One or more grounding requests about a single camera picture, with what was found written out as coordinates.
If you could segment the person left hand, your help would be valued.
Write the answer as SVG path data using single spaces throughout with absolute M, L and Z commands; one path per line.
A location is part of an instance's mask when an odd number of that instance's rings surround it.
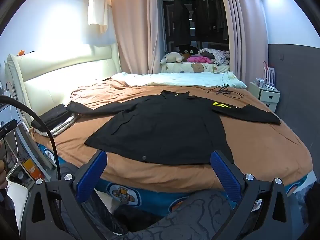
M 7 173 L 5 171 L 5 164 L 2 160 L 0 160 L 0 189 L 5 189 L 8 185 L 8 181 L 6 179 Z

